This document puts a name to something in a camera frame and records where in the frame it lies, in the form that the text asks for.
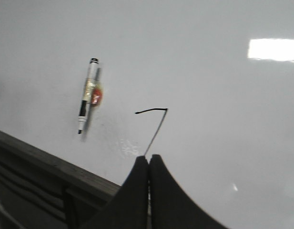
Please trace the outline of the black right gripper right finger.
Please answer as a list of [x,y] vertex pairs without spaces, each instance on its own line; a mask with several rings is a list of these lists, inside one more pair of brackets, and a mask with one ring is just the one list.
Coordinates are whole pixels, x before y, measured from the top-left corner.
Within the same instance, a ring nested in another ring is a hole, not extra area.
[[149,163],[152,228],[154,229],[224,229],[178,185],[160,155]]

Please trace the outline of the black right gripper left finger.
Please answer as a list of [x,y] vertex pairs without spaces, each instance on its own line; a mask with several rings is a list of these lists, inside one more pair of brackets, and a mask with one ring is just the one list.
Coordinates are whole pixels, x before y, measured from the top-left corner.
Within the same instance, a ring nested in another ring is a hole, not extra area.
[[125,182],[102,211],[82,229],[145,229],[148,214],[148,162],[136,158]]

